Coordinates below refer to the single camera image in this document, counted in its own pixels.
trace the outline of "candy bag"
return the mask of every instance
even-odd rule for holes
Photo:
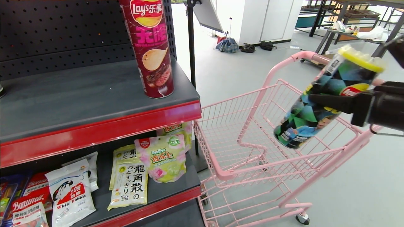
[[[13,213],[11,212],[11,205],[14,200],[20,198],[22,194],[24,193],[24,189],[26,187],[26,184],[28,183],[29,178],[31,177],[31,174],[28,175],[23,175],[23,174],[15,174],[11,176],[6,176],[1,178],[1,182],[8,182],[9,185],[16,184],[17,188],[15,192],[12,194],[11,197],[9,198],[3,198],[1,199],[1,223],[2,227],[10,227],[13,225]]]
[[[45,173],[46,172],[40,172],[32,176],[24,191],[23,197],[40,191],[40,193],[44,195],[44,198],[46,198],[43,205],[45,207],[45,212],[48,212],[52,210],[52,197],[49,193],[49,182],[45,177]]]
[[[165,128],[156,130],[157,136],[183,134],[185,140],[185,151],[189,151],[192,147],[192,121],[181,124],[173,124]]]
[[[109,181],[109,190],[114,189],[114,178],[117,163],[133,162],[136,158],[135,145],[127,145],[114,150],[114,157],[112,163],[111,180]]]
[[[46,197],[35,191],[13,202],[13,227],[48,227],[43,203]]]
[[[155,182],[174,182],[187,172],[183,134],[137,139],[135,147]]]
[[[91,153],[89,155],[86,155],[84,157],[81,157],[81,158],[78,158],[76,160],[73,160],[71,162],[62,164],[62,166],[67,166],[67,165],[70,165],[72,163],[78,162],[80,160],[87,159],[88,164],[89,164],[89,166],[88,166],[88,179],[90,180],[91,192],[98,189],[98,185],[97,185],[97,180],[98,180],[98,177],[97,177],[97,156],[98,156],[98,152],[96,151],[96,152],[93,152],[93,153]]]
[[[45,174],[53,199],[52,227],[71,226],[96,211],[87,172],[83,159]]]
[[[134,204],[147,204],[148,175],[145,165],[137,159],[133,163],[116,164],[115,169],[114,189],[108,211]]]
[[[11,200],[17,191],[18,183],[13,180],[10,181],[9,177],[0,178],[0,225],[3,223],[3,220],[6,218],[6,214],[11,207]]]

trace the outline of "pegboard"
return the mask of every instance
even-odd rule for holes
[[[162,1],[176,57],[171,1]],[[118,1],[0,1],[2,80],[134,58]]]

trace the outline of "yellow lid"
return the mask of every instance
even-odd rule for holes
[[[355,50],[351,45],[345,45],[338,50],[338,53],[344,58],[357,64],[367,70],[381,73],[384,71],[386,64],[379,57],[371,57],[369,54],[364,54]]]

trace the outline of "robotic arm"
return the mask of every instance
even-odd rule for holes
[[[385,48],[404,68],[404,35],[386,43]],[[369,123],[404,131],[404,83],[385,82],[373,90],[358,93],[356,96],[309,95],[309,99],[341,112],[353,114],[352,125],[363,127]]]

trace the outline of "white cabinet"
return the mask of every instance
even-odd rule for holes
[[[260,40],[283,39],[294,0],[269,0]]]
[[[217,0],[223,29],[232,17],[231,37],[239,45],[290,40],[303,0]]]

